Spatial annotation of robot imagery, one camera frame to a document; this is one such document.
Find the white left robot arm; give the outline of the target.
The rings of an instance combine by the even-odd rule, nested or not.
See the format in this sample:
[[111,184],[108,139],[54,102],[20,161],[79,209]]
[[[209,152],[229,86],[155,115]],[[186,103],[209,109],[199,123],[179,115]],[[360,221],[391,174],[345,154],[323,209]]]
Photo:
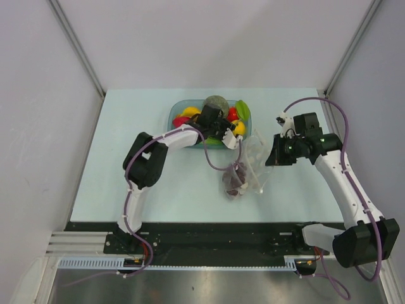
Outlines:
[[135,233],[142,226],[147,192],[159,181],[168,154],[199,144],[207,153],[206,140],[215,138],[228,149],[238,149],[238,157],[241,157],[243,135],[235,130],[235,124],[224,117],[219,107],[205,105],[202,112],[173,130],[158,136],[146,132],[138,134],[123,162],[128,189],[118,220],[118,228],[123,233],[117,244],[124,252],[133,253],[139,248],[140,238]]

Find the clear patterned zip bag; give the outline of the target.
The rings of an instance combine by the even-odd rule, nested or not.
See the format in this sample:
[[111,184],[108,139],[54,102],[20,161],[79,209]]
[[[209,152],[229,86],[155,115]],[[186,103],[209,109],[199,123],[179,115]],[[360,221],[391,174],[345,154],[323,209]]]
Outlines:
[[236,164],[242,162],[247,167],[246,179],[249,184],[247,193],[264,193],[265,184],[273,170],[273,167],[265,165],[270,151],[270,144],[256,129],[242,142],[242,153]]

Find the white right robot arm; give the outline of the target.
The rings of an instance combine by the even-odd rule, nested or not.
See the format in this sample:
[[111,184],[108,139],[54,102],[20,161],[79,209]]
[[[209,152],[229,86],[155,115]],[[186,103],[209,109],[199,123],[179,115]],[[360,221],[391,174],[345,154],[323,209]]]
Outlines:
[[307,158],[325,179],[342,214],[344,229],[318,222],[298,226],[292,247],[307,254],[315,247],[333,253],[344,268],[386,260],[390,256],[400,228],[395,219],[387,219],[370,201],[358,179],[350,171],[342,141],[334,133],[325,134],[316,113],[277,117],[282,131],[275,134],[267,167],[291,166]]

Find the purple grape bunch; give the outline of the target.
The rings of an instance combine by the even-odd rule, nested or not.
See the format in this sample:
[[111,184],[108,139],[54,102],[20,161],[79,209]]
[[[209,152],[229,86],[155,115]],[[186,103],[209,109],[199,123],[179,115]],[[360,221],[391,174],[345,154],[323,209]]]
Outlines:
[[239,162],[222,175],[222,185],[228,199],[234,200],[247,193],[247,167]]

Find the green netted melon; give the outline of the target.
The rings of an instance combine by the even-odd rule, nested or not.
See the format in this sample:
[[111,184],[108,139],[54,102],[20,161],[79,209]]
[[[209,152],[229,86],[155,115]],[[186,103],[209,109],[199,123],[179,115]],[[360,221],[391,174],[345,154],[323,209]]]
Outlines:
[[228,101],[220,95],[208,96],[204,100],[202,105],[203,106],[210,105],[210,106],[216,106],[216,107],[220,108],[224,117],[228,115],[229,109],[230,109]]

